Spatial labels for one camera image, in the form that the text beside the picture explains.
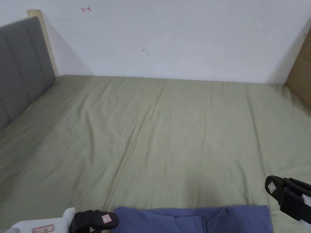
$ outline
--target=wall stain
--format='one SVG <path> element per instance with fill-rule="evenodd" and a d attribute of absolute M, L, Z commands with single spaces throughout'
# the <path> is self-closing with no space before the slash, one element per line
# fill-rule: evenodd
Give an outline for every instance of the wall stain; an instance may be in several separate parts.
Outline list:
<path fill-rule="evenodd" d="M 145 49 L 142 49 L 142 51 L 145 52 L 147 56 L 149 57 L 149 53 Z"/>

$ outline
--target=wooden bed frame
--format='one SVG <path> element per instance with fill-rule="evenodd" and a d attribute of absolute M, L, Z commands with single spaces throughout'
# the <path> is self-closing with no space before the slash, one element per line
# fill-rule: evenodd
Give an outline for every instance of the wooden bed frame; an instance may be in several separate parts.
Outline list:
<path fill-rule="evenodd" d="M 49 40 L 49 36 L 48 36 L 48 31 L 46 30 L 46 27 L 45 27 L 42 11 L 41 10 L 27 10 L 27 14 L 28 14 L 29 18 L 30 17 L 35 17 L 35 16 L 37 16 L 39 18 L 39 21 L 40 21 L 40 24 L 41 24 L 41 28 L 42 28 L 42 31 L 43 31 L 43 35 L 44 35 L 44 39 L 45 39 L 45 42 L 46 42 L 46 46 L 48 47 L 49 55 L 50 55 L 50 58 L 51 58 L 51 63 L 52 63 L 52 66 L 53 66 L 55 77 L 57 78 L 59 75 L 58 75 L 58 71 L 57 71 L 57 67 L 56 67 L 56 63 L 55 63 L 52 47 L 51 47 L 51 44 L 50 44 L 50 40 Z"/>

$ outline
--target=red marking on wall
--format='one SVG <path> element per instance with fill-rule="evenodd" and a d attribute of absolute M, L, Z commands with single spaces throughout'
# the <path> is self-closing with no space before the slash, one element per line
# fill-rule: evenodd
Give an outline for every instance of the red marking on wall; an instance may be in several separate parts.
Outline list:
<path fill-rule="evenodd" d="M 89 8 L 86 8 L 86 9 L 82 8 L 82 11 L 83 11 L 83 12 L 85 12 L 85 10 L 89 10 L 89 11 L 91 11 L 91 9 L 90 9 L 90 5 L 89 5 Z"/>

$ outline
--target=white wall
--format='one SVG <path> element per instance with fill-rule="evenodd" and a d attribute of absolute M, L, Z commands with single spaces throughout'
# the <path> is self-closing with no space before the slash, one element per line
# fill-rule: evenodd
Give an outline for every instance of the white wall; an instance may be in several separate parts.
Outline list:
<path fill-rule="evenodd" d="M 60 75 L 282 83 L 311 25 L 311 0 L 0 2 L 0 24 L 42 10 Z"/>

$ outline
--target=green bed sheet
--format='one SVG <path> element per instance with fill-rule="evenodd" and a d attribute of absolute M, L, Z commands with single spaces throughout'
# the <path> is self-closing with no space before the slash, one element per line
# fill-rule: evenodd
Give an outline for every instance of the green bed sheet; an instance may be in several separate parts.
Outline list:
<path fill-rule="evenodd" d="M 301 232 L 264 181 L 311 183 L 310 152 L 311 112 L 280 85 L 61 76 L 0 133 L 0 226 L 69 207 L 251 204 Z"/>

